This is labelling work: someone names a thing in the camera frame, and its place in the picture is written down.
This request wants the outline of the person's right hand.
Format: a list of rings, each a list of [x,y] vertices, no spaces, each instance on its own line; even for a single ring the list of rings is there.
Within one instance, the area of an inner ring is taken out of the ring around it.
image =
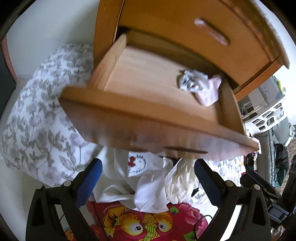
[[[285,228],[280,225],[278,228],[271,229],[271,241],[283,240],[282,236],[285,233]]]

